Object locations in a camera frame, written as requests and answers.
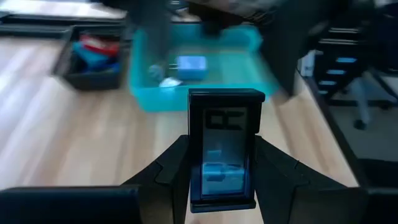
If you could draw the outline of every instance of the teal plastic bin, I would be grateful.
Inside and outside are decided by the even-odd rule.
[[[170,33],[169,64],[174,64],[179,55],[205,56],[208,74],[204,80],[160,88],[159,81],[148,73],[151,55],[146,50],[146,33],[138,30],[133,37],[129,88],[143,110],[187,110],[190,88],[254,88],[267,97],[275,93],[276,81],[257,51],[262,38],[255,27],[232,27],[224,30],[219,39],[205,38],[200,24],[172,24]],[[176,73],[170,70],[168,76]]]

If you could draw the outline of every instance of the gray carpet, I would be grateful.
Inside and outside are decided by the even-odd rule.
[[[371,108],[372,122],[365,131],[353,127],[356,107],[331,106],[330,111],[358,158],[398,161],[398,108]]]

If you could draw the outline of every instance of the office chair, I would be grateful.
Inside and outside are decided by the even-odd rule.
[[[388,63],[389,47],[382,43],[380,37],[387,37],[387,40],[396,41],[389,37],[387,32],[393,27],[393,20],[389,13],[392,5],[386,5],[375,9],[369,24],[361,24],[352,20],[352,17],[342,17],[336,21],[329,33],[320,41],[315,57],[315,79],[318,83],[319,93],[327,101],[337,92],[349,92],[357,102],[359,119],[354,121],[356,129],[364,130],[371,121],[369,114],[367,92],[371,92],[378,98],[383,99],[380,107],[387,110],[398,102],[398,96],[383,82],[380,73],[397,73],[391,69]],[[370,82],[373,78],[379,85]]]

